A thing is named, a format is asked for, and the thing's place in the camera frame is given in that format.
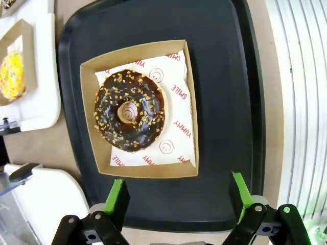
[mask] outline chocolate glaze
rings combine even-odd
[[[147,76],[133,70],[112,74],[96,94],[95,127],[115,147],[135,152],[148,147],[161,133],[165,123],[161,89]],[[123,123],[118,108],[124,102],[137,106],[135,122]]]

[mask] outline cardboard box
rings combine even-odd
[[[8,47],[12,45],[18,37],[22,38],[22,59],[24,64],[25,93],[30,93],[36,86],[36,73],[34,62],[34,42],[33,27],[25,20],[19,20],[0,40],[0,63],[8,54]],[[5,98],[0,93],[0,106],[5,106],[13,101]]]
[[[188,68],[187,84],[191,94],[196,167],[193,167],[190,161],[154,166],[110,166],[112,145],[103,139],[99,131],[94,128],[96,123],[93,115],[95,93],[99,90],[99,82],[95,72],[111,69],[138,60],[175,54],[180,50],[184,50],[186,65]],[[181,178],[198,175],[199,145],[195,90],[190,55],[185,40],[152,42],[123,48],[86,61],[80,68],[81,88],[87,128],[96,164],[100,173],[136,178]]]
[[[5,9],[2,5],[2,0],[0,0],[1,2],[1,7],[0,7],[0,18],[5,18],[5,17],[9,17],[11,16],[13,13],[16,12],[17,9],[19,9],[19,7],[25,3],[26,0],[16,0],[16,2],[9,8],[9,9]]]

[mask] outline red text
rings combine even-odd
[[[112,158],[112,160],[114,160],[115,164],[117,164],[117,165],[120,166],[120,167],[125,166],[125,165],[122,163],[122,161],[119,159],[119,157],[116,156],[116,155]]]
[[[190,131],[183,124],[181,124],[179,121],[175,121],[174,125],[176,125],[181,131],[183,131],[187,135],[188,138],[191,137]]]
[[[177,158],[177,160],[179,160],[180,162],[186,162],[187,161],[185,158],[183,158],[183,156],[180,156],[179,158]]]
[[[150,166],[155,165],[154,162],[150,158],[148,158],[148,156],[145,156],[142,159]]]
[[[169,55],[168,57],[171,58],[171,59],[175,59],[177,61],[180,61],[180,56],[177,55],[177,54]]]
[[[142,60],[136,61],[135,64],[144,67],[144,61]]]
[[[183,90],[181,90],[176,85],[174,85],[174,87],[172,87],[172,91],[174,91],[175,94],[179,95],[183,100],[185,100],[186,97],[188,96],[186,93],[183,92]]]

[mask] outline yellow frosted donut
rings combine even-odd
[[[25,91],[24,66],[16,51],[11,51],[1,64],[0,90],[9,100],[16,99]]]

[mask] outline white slatted surface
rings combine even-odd
[[[284,156],[278,205],[327,215],[327,0],[266,0],[281,73]]]

